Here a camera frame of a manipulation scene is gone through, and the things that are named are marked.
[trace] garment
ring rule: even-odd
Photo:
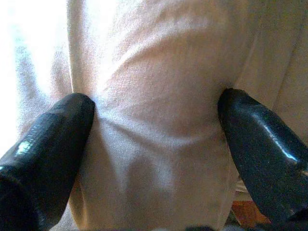
[[[307,142],[293,119],[307,118],[305,12],[295,0],[3,1],[1,152],[84,93],[96,115],[70,198],[78,227],[220,229],[238,173],[218,98],[241,88]]]

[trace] wrinkled fabric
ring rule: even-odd
[[[305,12],[289,0],[3,1],[1,153],[84,93],[96,115],[70,197],[78,227],[220,229],[238,173],[218,98],[242,88],[307,142]]]

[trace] beige fabric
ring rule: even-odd
[[[307,88],[288,94],[307,86],[305,36],[292,53],[305,1],[1,4],[2,153],[66,94],[96,102],[70,198],[81,229],[221,228],[238,177],[217,118],[225,88],[307,131],[291,118],[295,107],[307,118]]]

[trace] shiny black plastic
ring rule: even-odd
[[[47,230],[58,223],[79,169],[93,116],[94,102],[89,97],[70,94],[39,116],[3,156],[1,230]]]
[[[273,222],[307,220],[308,149],[271,110],[242,90],[218,102],[221,126],[252,199]]]

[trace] cloth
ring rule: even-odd
[[[0,151],[84,93],[96,115],[70,197],[80,229],[221,229],[238,173],[218,98],[241,88],[307,142],[306,12],[296,0],[2,1]]]

